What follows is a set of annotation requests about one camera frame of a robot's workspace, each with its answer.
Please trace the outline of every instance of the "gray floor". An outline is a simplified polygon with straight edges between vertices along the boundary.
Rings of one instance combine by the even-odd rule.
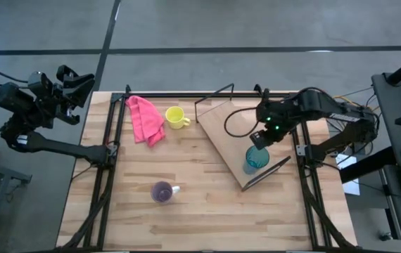
[[[0,0],[0,50],[102,49],[114,0]],[[401,46],[400,0],[318,1],[123,1],[111,48],[206,46]],[[0,70],[22,79],[40,70],[54,79],[60,64],[78,73],[95,73],[99,55],[0,56]],[[258,83],[274,90],[317,86],[332,95],[367,88],[371,75],[401,66],[401,51],[335,53],[227,53],[110,55],[102,91],[214,90],[235,83],[249,90]],[[351,96],[365,103],[372,91]],[[84,119],[86,108],[78,110]],[[0,126],[11,114],[0,109]],[[41,132],[79,143],[82,124],[58,120]],[[374,152],[390,145],[384,126]],[[74,159],[51,153],[22,154],[0,139],[0,164],[33,174],[0,216],[0,252],[51,249],[63,213]],[[376,174],[363,182],[377,186]],[[362,188],[348,196],[359,245],[401,250],[380,242],[387,229],[378,213],[383,196]]]

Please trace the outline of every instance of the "cup handle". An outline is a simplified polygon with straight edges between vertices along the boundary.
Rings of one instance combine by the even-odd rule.
[[[189,126],[191,123],[191,119],[189,118],[184,118],[184,121],[185,121],[184,126]]]
[[[172,187],[172,194],[176,194],[180,191],[180,186],[173,186]]]

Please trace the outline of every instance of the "yellow mug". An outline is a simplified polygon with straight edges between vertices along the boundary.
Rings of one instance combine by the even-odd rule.
[[[180,129],[191,123],[189,118],[185,118],[184,110],[178,106],[172,106],[166,110],[166,120],[172,129]]]

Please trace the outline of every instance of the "white paper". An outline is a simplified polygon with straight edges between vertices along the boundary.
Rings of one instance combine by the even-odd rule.
[[[348,155],[342,155],[342,154],[337,155],[336,163],[338,164],[339,162],[343,161],[347,157],[348,157]],[[338,168],[339,169],[346,168],[347,166],[354,164],[356,162],[357,162],[357,158],[349,157],[346,159],[346,161],[340,163],[338,165]],[[358,179],[354,179],[353,181],[343,184],[344,192],[348,193],[348,194],[353,194],[353,195],[360,195],[360,186],[358,185]]]

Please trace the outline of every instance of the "pink towel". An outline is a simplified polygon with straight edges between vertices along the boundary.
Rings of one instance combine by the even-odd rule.
[[[165,120],[151,102],[138,96],[130,96],[125,104],[130,108],[135,143],[145,141],[152,147],[165,137]]]

